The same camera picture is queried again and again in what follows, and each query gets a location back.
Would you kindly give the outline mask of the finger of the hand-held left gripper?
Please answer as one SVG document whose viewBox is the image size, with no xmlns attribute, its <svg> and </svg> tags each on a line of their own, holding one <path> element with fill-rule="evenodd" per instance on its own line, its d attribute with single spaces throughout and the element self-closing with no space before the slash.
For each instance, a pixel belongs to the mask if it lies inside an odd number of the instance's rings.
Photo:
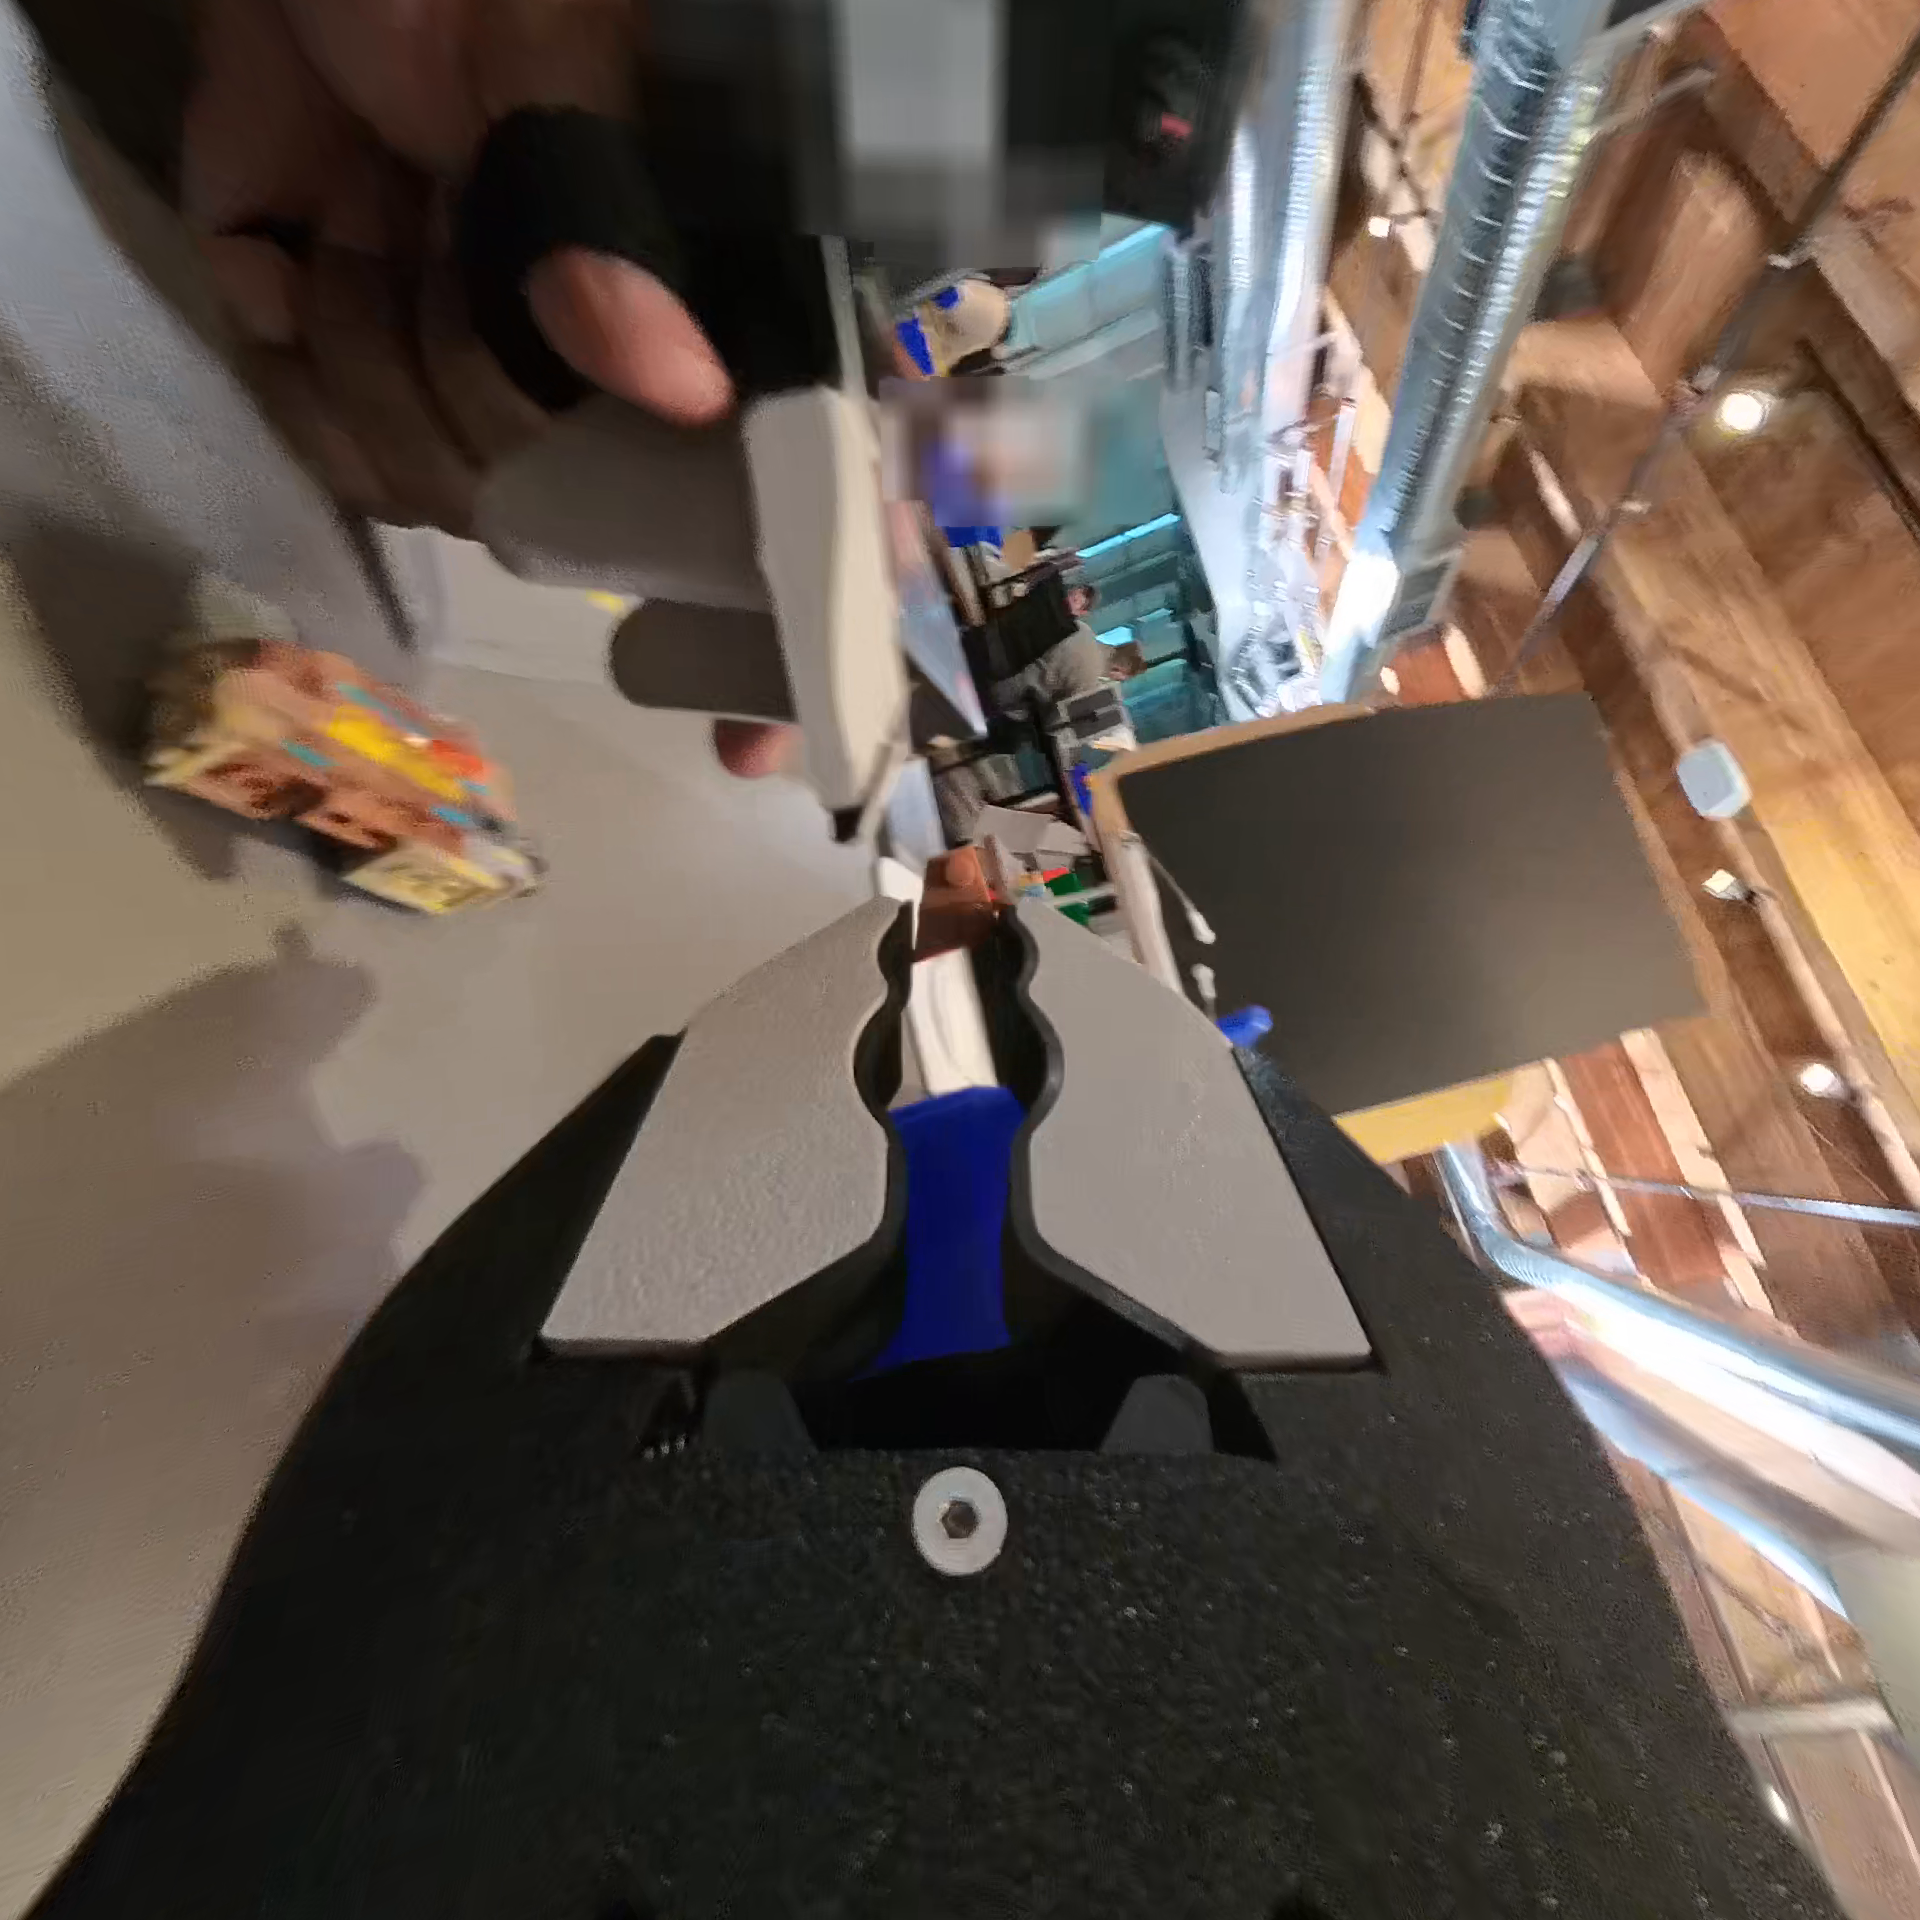
<svg viewBox="0 0 1920 1920">
<path fill-rule="evenodd" d="M 530 585 L 769 614 L 797 718 L 761 728 L 797 739 L 839 842 L 885 804 L 909 692 L 869 403 L 801 388 L 674 426 L 589 401 L 494 470 L 475 535 Z"/>
<path fill-rule="evenodd" d="M 777 622 L 761 609 L 647 602 L 611 628 L 611 687 L 629 705 L 790 726 Z"/>
</svg>

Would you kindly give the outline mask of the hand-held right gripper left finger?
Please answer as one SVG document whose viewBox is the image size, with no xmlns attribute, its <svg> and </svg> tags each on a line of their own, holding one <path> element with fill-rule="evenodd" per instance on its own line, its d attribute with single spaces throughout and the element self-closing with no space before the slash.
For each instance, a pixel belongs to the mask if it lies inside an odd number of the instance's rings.
<svg viewBox="0 0 1920 1920">
<path fill-rule="evenodd" d="M 870 1324 L 905 1231 L 890 1107 L 913 931 L 909 904 L 865 900 L 687 1023 L 547 1351 L 803 1361 Z"/>
</svg>

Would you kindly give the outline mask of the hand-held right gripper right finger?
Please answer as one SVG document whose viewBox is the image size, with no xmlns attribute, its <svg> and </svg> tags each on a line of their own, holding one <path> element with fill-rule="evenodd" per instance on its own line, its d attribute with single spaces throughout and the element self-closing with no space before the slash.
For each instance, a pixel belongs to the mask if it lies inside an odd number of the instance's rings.
<svg viewBox="0 0 1920 1920">
<path fill-rule="evenodd" d="M 1024 1226 L 1062 1280 L 1238 1371 L 1352 1369 L 1370 1343 L 1222 1033 L 1057 910 L 1014 910 L 1039 1039 Z"/>
</svg>

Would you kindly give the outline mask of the blue plastic bin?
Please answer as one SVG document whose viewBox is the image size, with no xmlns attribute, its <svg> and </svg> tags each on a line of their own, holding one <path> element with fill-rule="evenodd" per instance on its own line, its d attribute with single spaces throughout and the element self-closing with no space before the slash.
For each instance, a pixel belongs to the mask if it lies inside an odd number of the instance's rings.
<svg viewBox="0 0 1920 1920">
<path fill-rule="evenodd" d="M 1047 1385 L 1091 1388 L 1177 1369 L 1166 1343 L 1127 1336 L 1091 1306 L 1089 1319 L 1064 1324 L 1064 1351 L 1049 1340 L 1024 1344 L 1005 1308 L 1005 1215 L 1014 1147 L 1026 1104 L 1009 1089 L 930 1096 L 896 1114 L 905 1167 L 903 1308 L 861 1385 L 912 1371 L 989 1379 L 1030 1377 Z"/>
</svg>

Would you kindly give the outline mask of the brown toy brick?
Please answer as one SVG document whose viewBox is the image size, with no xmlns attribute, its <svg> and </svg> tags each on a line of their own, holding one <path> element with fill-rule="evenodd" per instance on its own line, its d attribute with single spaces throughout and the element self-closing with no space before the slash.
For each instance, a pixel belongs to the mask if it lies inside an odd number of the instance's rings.
<svg viewBox="0 0 1920 1920">
<path fill-rule="evenodd" d="M 1001 900 L 979 847 L 953 848 L 925 866 L 917 907 L 913 962 L 970 953 L 995 931 Z"/>
</svg>

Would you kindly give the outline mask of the multicoloured toy brick assembly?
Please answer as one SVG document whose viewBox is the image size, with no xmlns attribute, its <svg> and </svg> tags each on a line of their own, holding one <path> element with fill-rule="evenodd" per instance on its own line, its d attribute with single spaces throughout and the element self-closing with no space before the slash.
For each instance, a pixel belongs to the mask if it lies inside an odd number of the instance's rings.
<svg viewBox="0 0 1920 1920">
<path fill-rule="evenodd" d="M 506 778 L 472 731 L 294 640 L 211 636 L 167 655 L 142 775 L 299 830 L 336 880 L 417 918 L 503 906 L 544 880 Z"/>
</svg>

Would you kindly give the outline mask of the person's left hand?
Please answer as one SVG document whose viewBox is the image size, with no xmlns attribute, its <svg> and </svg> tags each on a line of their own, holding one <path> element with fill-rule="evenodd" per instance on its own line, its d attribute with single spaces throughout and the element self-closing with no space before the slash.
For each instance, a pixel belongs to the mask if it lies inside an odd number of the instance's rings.
<svg viewBox="0 0 1920 1920">
<path fill-rule="evenodd" d="M 277 430 L 352 516 L 472 537 L 559 418 L 481 340 L 458 201 L 513 163 L 517 303 L 570 396 L 675 428 L 733 380 L 657 272 L 647 6 L 193 6 L 182 215 Z"/>
</svg>

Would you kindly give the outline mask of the white plastic panel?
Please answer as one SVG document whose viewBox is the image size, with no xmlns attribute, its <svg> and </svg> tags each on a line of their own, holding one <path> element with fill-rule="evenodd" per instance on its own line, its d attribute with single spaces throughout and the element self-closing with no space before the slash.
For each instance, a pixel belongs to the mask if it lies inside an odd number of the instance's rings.
<svg viewBox="0 0 1920 1920">
<path fill-rule="evenodd" d="M 923 1098 L 1001 1084 L 968 950 L 913 962 L 903 1032 Z"/>
</svg>

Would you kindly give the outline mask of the pile of colourful toy bricks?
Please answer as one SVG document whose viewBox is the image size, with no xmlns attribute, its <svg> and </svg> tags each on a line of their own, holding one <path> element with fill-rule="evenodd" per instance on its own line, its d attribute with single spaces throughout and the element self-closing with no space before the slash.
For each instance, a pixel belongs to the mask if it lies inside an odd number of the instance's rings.
<svg viewBox="0 0 1920 1920">
<path fill-rule="evenodd" d="M 1014 866 L 1001 879 L 999 897 L 1005 906 L 1047 906 L 1064 921 L 1091 934 L 1120 913 L 1107 880 L 1088 880 L 1071 866 Z"/>
</svg>

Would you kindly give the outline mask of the black board panel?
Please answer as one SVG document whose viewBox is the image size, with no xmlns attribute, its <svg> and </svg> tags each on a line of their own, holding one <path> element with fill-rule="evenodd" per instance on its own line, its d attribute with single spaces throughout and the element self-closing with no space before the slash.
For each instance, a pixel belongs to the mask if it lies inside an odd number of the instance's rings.
<svg viewBox="0 0 1920 1920">
<path fill-rule="evenodd" d="M 1224 1009 L 1336 1119 L 1699 1018 L 1586 692 L 1314 707 L 1115 760 L 1125 828 L 1211 926 Z"/>
</svg>

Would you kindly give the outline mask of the silver spiral ventilation duct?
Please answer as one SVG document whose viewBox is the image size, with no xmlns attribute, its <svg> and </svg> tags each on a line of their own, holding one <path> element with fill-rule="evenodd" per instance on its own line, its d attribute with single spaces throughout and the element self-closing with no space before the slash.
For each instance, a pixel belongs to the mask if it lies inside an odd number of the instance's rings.
<svg viewBox="0 0 1920 1920">
<path fill-rule="evenodd" d="M 1470 106 L 1411 310 L 1383 465 L 1328 617 L 1318 699 L 1355 705 L 1456 570 L 1456 504 L 1565 228 L 1622 50 L 1603 3 L 1478 18 Z"/>
</svg>

